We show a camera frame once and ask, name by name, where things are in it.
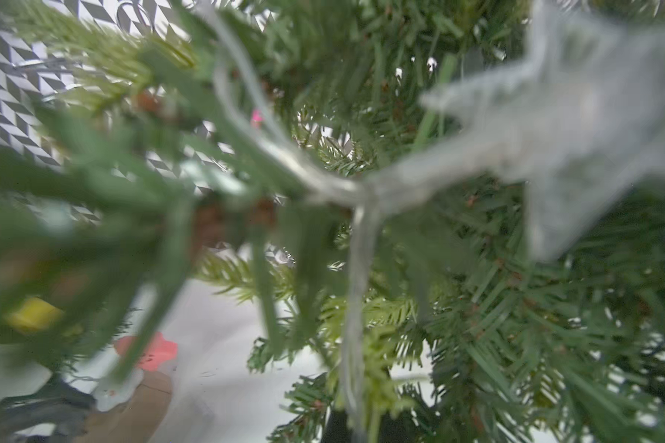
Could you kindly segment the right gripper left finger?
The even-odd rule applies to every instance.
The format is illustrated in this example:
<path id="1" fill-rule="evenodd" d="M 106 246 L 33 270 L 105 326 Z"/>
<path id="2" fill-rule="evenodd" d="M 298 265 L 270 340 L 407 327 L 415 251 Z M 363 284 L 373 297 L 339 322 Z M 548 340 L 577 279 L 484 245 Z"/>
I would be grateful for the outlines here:
<path id="1" fill-rule="evenodd" d="M 358 435 L 348 426 L 348 415 L 343 410 L 332 410 L 323 428 L 321 443 L 356 443 Z"/>

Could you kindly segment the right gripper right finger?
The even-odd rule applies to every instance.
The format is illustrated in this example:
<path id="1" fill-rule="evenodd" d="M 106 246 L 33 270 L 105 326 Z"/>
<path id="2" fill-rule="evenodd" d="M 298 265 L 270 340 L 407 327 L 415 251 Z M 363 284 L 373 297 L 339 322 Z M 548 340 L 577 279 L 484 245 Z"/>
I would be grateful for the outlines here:
<path id="1" fill-rule="evenodd" d="M 415 441 L 413 428 L 408 413 L 401 413 L 396 417 L 392 417 L 390 413 L 385 413 L 381 418 L 377 442 L 412 443 Z"/>

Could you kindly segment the thin wire fairy light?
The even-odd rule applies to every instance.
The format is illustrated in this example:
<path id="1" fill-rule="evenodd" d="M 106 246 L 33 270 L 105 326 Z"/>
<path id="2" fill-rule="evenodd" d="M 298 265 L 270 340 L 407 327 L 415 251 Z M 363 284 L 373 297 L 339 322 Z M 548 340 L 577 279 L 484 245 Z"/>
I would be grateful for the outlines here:
<path id="1" fill-rule="evenodd" d="M 276 125 L 253 141 L 316 195 L 369 205 L 372 224 L 474 175 L 522 182 L 530 258 L 556 260 L 642 180 L 665 180 L 665 21 L 635 16 L 534 2 L 521 60 L 423 95 L 465 129 L 360 183 L 305 164 Z"/>

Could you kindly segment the star cloud string light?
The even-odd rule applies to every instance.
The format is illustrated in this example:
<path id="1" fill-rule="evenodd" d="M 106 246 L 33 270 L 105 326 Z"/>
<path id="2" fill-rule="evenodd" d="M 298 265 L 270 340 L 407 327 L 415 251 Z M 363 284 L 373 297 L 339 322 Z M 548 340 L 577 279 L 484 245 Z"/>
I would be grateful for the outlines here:
<path id="1" fill-rule="evenodd" d="M 152 306 L 151 295 L 138 295 L 115 334 L 96 352 L 85 347 L 86 340 L 97 332 L 96 321 L 76 336 L 74 347 L 66 354 L 44 352 L 29 359 L 21 343 L 0 343 L 0 402 L 33 396 L 54 377 L 70 388 L 93 395 L 96 409 L 107 412 L 130 400 L 146 376 L 164 376 L 170 381 L 177 369 L 178 345 L 162 332 L 153 335 L 151 344 L 123 382 L 110 378 Z"/>

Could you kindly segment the right green fern tree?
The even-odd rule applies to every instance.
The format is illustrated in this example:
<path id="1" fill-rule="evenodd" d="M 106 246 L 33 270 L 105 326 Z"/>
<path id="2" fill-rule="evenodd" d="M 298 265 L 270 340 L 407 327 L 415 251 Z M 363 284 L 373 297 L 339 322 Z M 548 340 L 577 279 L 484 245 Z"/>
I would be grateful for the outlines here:
<path id="1" fill-rule="evenodd" d="M 526 53 L 536 1 L 242 1 L 233 24 L 301 161 L 363 182 L 459 135 L 424 94 Z M 0 36 L 76 80 L 23 109 L 57 168 L 0 143 L 0 343 L 96 352 L 140 288 L 154 303 L 123 380 L 198 277 L 262 308 L 249 368 L 321 358 L 273 442 L 332 410 L 358 442 L 408 413 L 414 442 L 665 442 L 665 180 L 644 179 L 556 260 L 528 253 L 526 186 L 474 175 L 371 223 L 259 152 L 232 118 L 215 42 L 131 34 L 44 1 L 0 1 Z"/>

